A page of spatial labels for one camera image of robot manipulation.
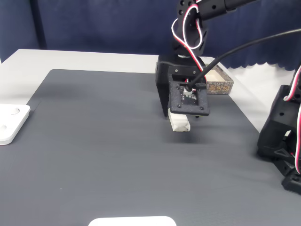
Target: white wire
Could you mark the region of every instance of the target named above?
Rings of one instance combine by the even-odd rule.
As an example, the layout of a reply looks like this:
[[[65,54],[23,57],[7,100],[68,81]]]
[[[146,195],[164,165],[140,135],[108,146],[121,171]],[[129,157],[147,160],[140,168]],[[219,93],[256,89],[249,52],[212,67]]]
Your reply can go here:
[[[197,59],[196,56],[194,55],[192,49],[191,49],[189,46],[187,46],[186,43],[185,43],[182,39],[180,39],[180,38],[175,34],[175,32],[174,32],[174,24],[177,22],[177,20],[178,20],[178,19],[176,19],[176,20],[173,22],[173,24],[171,25],[171,31],[172,31],[172,33],[173,33],[173,36],[174,36],[175,38],[177,38],[177,40],[179,40],[179,42],[181,42],[181,44],[184,45],[184,46],[190,51],[191,56],[192,56],[192,58],[194,58],[194,60],[195,60],[196,63],[198,64],[198,67],[199,67],[201,70],[203,70],[202,65],[200,64],[200,62],[198,61],[198,59]]]
[[[293,95],[294,95],[294,93],[295,93],[295,90],[296,90],[296,88],[297,88],[296,85],[297,85],[297,83],[298,83],[298,79],[299,79],[300,73],[301,73],[301,65],[300,65],[299,69],[297,70],[297,72],[296,72],[296,74],[295,74],[295,77],[294,77],[294,79],[293,79],[293,83],[292,83],[292,87],[291,87],[290,93],[289,93],[287,96],[285,96],[285,97],[283,98],[284,101],[289,101],[289,100],[293,97]],[[296,144],[296,152],[295,152],[295,168],[296,168],[296,170],[297,170],[297,172],[298,172],[299,174],[301,174],[301,173],[300,173],[300,170],[299,170],[299,153],[300,153],[300,117],[301,117],[301,105],[300,105],[300,107],[299,107],[298,118],[297,118],[297,128],[296,128],[296,130],[297,130],[297,144]]]
[[[288,94],[288,96],[283,98],[284,101],[289,101],[293,97],[294,91],[295,91],[294,87],[296,86],[296,83],[298,82],[300,73],[301,73],[301,65],[300,65],[300,67],[299,67],[299,69],[298,69],[298,71],[297,71],[297,73],[296,73],[296,75],[293,79],[293,83],[292,83],[290,93]]]
[[[296,145],[296,153],[295,153],[295,168],[299,174],[299,145],[300,145],[300,115],[301,115],[301,105],[299,107],[298,118],[297,118],[297,145]]]
[[[201,32],[201,28],[200,28],[200,26],[199,26],[199,19],[197,19],[197,26],[198,26],[198,33],[199,33],[199,36],[200,36],[200,40],[199,40],[199,44],[198,44],[197,46],[191,47],[191,46],[188,45],[188,42],[187,42],[187,40],[186,40],[186,32],[185,32],[185,23],[186,23],[186,19],[187,19],[187,16],[189,15],[189,12],[190,12],[193,8],[195,8],[195,9],[197,10],[197,13],[198,13],[198,7],[197,7],[197,6],[192,6],[192,7],[190,7],[190,8],[187,10],[187,12],[186,12],[186,14],[185,14],[185,16],[184,16],[184,19],[183,19],[183,38],[184,38],[184,42],[187,44],[187,46],[188,46],[189,48],[191,48],[191,49],[196,49],[196,48],[200,47],[200,45],[202,44],[202,40],[203,40],[203,35],[202,35],[202,32]]]
[[[182,56],[182,55],[178,55],[178,57],[180,57],[180,58],[190,58],[190,56]]]

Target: red and white wire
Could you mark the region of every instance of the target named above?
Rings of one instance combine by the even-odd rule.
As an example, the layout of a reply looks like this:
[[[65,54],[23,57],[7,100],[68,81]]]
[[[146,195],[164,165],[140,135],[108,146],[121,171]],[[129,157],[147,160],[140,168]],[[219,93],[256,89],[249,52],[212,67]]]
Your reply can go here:
[[[290,93],[288,94],[288,96],[283,98],[284,101],[289,101],[294,96],[296,88],[297,88],[300,72],[301,72],[301,66],[299,67],[297,73],[295,74]]]
[[[297,172],[299,174],[300,173],[300,169],[299,169],[299,155],[300,155],[300,132],[301,132],[301,128],[300,128],[300,119],[301,119],[301,105],[299,107],[299,112],[298,112],[298,118],[297,118],[297,145],[296,145],[296,153],[295,153],[295,168],[297,170]]]
[[[299,69],[297,70],[295,77],[293,79],[290,93],[288,94],[288,96],[283,98],[284,101],[289,101],[294,96],[296,88],[297,88],[300,73],[301,73],[301,65],[300,65]],[[300,143],[301,143],[301,128],[300,128],[301,122],[300,122],[300,120],[301,120],[301,105],[299,107],[298,118],[297,118],[297,128],[296,128],[297,144],[296,144],[296,153],[295,153],[295,168],[299,174],[301,174],[300,169],[299,169],[299,156],[300,156]]]
[[[183,45],[183,46],[188,50],[188,52],[190,53],[192,59],[193,59],[194,62],[197,64],[197,67],[198,67],[199,70],[202,72],[202,71],[203,71],[203,67],[202,67],[201,63],[198,61],[198,58],[197,58],[197,57],[194,55],[194,53],[193,53],[193,49],[198,48],[198,47],[201,45],[202,39],[203,39],[202,32],[201,32],[201,28],[200,28],[200,25],[199,25],[199,19],[196,19],[196,25],[197,25],[198,33],[200,34],[200,43],[199,43],[197,46],[195,46],[195,47],[191,47],[191,46],[189,46],[189,44],[187,43],[186,37],[185,37],[185,29],[184,29],[184,28],[185,28],[185,21],[186,21],[187,16],[189,15],[189,12],[190,12],[193,8],[195,8],[195,9],[197,10],[197,12],[198,12],[198,6],[197,6],[197,4],[192,4],[192,5],[187,9],[187,12],[186,12],[186,14],[185,14],[185,16],[184,16],[184,19],[183,19],[183,25],[182,25],[182,27],[183,27],[183,37],[184,37],[184,40],[182,40],[181,38],[179,38],[179,37],[175,34],[175,32],[174,32],[174,25],[175,25],[175,23],[177,22],[178,19],[176,19],[176,20],[173,22],[173,24],[171,25],[171,31],[172,31],[172,33],[173,33],[174,38],[175,38],[181,45]]]

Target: gray table surface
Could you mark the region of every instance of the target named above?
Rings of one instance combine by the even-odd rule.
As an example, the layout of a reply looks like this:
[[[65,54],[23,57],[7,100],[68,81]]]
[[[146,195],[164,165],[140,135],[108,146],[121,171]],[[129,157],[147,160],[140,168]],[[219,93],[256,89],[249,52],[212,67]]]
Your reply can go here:
[[[0,147],[0,225],[126,216],[299,225],[301,197],[254,156],[257,130],[229,96],[209,101],[210,116],[175,133],[153,74],[52,70],[28,103],[34,112]]]

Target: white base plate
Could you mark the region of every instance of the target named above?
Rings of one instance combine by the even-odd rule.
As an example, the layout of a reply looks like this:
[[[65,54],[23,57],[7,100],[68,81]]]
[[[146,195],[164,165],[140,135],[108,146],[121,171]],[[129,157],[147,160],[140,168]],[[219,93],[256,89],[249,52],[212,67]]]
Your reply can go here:
[[[176,226],[170,217],[98,218],[89,226]]]
[[[0,104],[0,145],[10,144],[28,118],[28,105]]]

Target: dark blue curtain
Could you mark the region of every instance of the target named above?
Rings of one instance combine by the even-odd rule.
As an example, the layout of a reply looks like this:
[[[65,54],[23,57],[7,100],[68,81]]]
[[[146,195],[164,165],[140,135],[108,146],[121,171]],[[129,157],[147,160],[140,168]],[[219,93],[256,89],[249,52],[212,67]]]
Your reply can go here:
[[[37,23],[40,27],[36,24],[36,30],[43,48],[137,54],[173,53],[170,27],[176,18],[178,0],[33,2],[36,7],[32,14],[36,20],[40,20]],[[17,26],[7,20],[5,23],[6,27]],[[204,56],[217,57],[247,41],[301,28],[301,0],[261,0],[206,23],[210,30]],[[6,41],[0,40],[2,43],[7,42],[7,35],[4,36]],[[222,63],[236,68],[268,62],[292,70],[301,61],[300,49],[301,35],[291,35],[240,51]]]
[[[0,59],[20,48],[39,48],[28,0],[0,0]]]

